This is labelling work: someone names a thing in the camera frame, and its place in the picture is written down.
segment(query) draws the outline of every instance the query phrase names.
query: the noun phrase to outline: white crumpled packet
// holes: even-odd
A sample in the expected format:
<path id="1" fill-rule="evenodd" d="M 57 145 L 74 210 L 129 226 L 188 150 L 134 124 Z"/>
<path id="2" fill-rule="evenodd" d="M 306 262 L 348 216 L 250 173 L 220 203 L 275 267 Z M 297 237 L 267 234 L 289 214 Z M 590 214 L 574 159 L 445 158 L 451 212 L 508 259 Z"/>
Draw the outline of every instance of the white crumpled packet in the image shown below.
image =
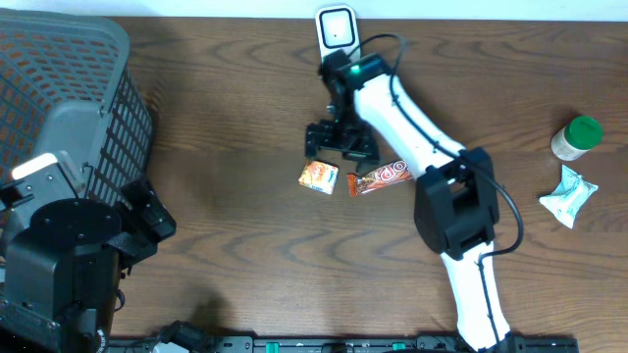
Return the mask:
<path id="1" fill-rule="evenodd" d="M 539 201 L 562 224 L 573 228 L 576 213 L 597 189 L 597 185 L 584 181 L 581 175 L 562 166 L 560 184 L 551 195 L 543 196 Z"/>

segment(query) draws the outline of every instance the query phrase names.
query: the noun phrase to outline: plastic wrapper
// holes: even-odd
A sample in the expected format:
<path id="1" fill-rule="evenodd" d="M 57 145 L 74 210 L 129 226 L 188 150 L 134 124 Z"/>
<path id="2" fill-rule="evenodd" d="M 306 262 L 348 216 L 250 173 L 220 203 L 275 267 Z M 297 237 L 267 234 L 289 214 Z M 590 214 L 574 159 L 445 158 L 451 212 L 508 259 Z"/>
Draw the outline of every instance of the plastic wrapper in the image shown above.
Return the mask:
<path id="1" fill-rule="evenodd" d="M 562 166 L 560 184 L 551 195 L 539 199 L 541 204 L 562 224 L 573 228 L 576 214 L 589 196 L 598 190 L 598 186 L 585 181 L 581 175 Z"/>
<path id="2" fill-rule="evenodd" d="M 405 161 L 390 163 L 363 177 L 355 174 L 346 175 L 346 180 L 349 183 L 349 195 L 351 196 L 362 195 L 387 185 L 411 179 L 413 177 Z"/>

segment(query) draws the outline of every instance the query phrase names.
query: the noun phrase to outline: gray basket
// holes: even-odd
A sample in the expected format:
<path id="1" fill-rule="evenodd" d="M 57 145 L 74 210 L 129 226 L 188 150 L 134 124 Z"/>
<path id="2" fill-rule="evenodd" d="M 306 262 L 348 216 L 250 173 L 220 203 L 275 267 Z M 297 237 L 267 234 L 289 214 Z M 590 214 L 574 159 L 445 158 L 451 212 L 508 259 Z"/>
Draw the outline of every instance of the gray basket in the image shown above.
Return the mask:
<path id="1" fill-rule="evenodd" d="M 0 183 L 15 165 L 66 151 L 87 180 L 80 197 L 122 200 L 153 135 L 129 51 L 109 20 L 0 10 Z"/>

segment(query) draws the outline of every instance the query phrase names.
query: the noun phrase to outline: cable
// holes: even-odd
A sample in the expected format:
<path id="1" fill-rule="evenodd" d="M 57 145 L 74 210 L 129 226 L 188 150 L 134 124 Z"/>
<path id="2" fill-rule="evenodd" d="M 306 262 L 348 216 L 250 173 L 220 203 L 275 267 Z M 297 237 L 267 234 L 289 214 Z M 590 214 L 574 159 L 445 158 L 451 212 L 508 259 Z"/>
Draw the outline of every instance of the cable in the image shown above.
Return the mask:
<path id="1" fill-rule="evenodd" d="M 483 261 L 484 259 L 488 257 L 494 257 L 494 256 L 511 253 L 515 251 L 519 247 L 519 245 L 521 245 L 521 242 L 523 241 L 523 236 L 524 236 L 523 219 L 521 218 L 521 214 L 519 213 L 519 209 L 517 208 L 517 205 L 515 204 L 514 200 L 512 199 L 512 197 L 510 197 L 510 195 L 508 194 L 508 192 L 505 190 L 503 186 L 499 185 L 492 176 L 489 176 L 484 170 L 482 170 L 482 168 L 476 166 L 473 162 L 467 160 L 464 156 L 456 155 L 455 153 L 443 148 L 438 141 L 434 140 L 432 136 L 430 136 L 427 132 L 425 132 L 425 130 L 423 130 L 423 128 L 418 126 L 410 118 L 410 116 L 405 112 L 403 107 L 401 107 L 401 105 L 399 104 L 398 96 L 394 94 L 393 80 L 394 80 L 394 77 L 396 76 L 396 71 L 399 67 L 399 64 L 401 63 L 401 58 L 403 57 L 403 53 L 405 52 L 405 38 L 395 33 L 376 34 L 364 40 L 363 42 L 361 42 L 360 45 L 357 46 L 356 48 L 353 48 L 353 50 L 351 50 L 351 52 L 347 56 L 350 56 L 351 54 L 355 52 L 355 50 L 357 50 L 357 48 L 361 48 L 363 45 L 370 42 L 371 40 L 374 40 L 377 38 L 383 38 L 383 37 L 395 38 L 399 41 L 399 46 L 400 46 L 399 53 L 397 54 L 396 59 L 394 60 L 394 65 L 392 66 L 392 70 L 391 70 L 391 80 L 389 82 L 389 89 L 391 92 L 391 97 L 394 104 L 398 108 L 399 112 L 428 142 L 430 142 L 430 144 L 434 146 L 436 150 L 439 150 L 441 153 L 447 155 L 451 159 L 456 159 L 459 157 L 461 164 L 463 166 L 471 170 L 476 175 L 480 176 L 482 179 L 488 182 L 497 192 L 499 192 L 499 194 L 503 197 L 503 199 L 506 201 L 506 203 L 510 207 L 510 210 L 512 211 L 512 214 L 517 222 L 517 238 L 514 241 L 514 243 L 505 249 L 495 250 L 495 251 L 480 255 L 480 257 L 478 258 L 478 262 L 476 263 L 478 265 L 478 270 L 480 271 L 480 278 L 482 280 L 482 288 L 484 290 L 484 297 L 487 302 L 487 309 L 489 312 L 488 317 L 489 317 L 489 320 L 491 321 L 493 333 L 495 334 L 496 344 L 499 344 L 499 334 L 497 333 L 497 327 L 495 324 L 495 320 L 493 318 L 493 308 L 491 307 L 491 299 L 489 298 L 489 290 L 487 288 L 486 278 L 484 275 Z"/>
<path id="2" fill-rule="evenodd" d="M 118 289 L 117 296 L 118 296 L 118 299 L 120 300 L 120 306 L 114 309 L 114 313 L 121 311 L 122 308 L 124 308 L 125 304 L 127 303 L 127 298 L 125 297 L 125 293 L 121 289 Z"/>

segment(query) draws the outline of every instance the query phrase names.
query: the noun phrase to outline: green lid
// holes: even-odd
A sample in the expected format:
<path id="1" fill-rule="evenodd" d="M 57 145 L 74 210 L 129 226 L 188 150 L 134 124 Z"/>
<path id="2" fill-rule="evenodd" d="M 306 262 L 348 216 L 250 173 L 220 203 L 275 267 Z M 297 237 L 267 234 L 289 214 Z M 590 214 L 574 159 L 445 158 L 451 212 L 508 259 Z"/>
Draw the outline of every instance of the green lid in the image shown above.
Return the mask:
<path id="1" fill-rule="evenodd" d="M 565 128 L 565 139 L 574 148 L 592 149 L 602 142 L 602 126 L 591 117 L 578 117 Z"/>

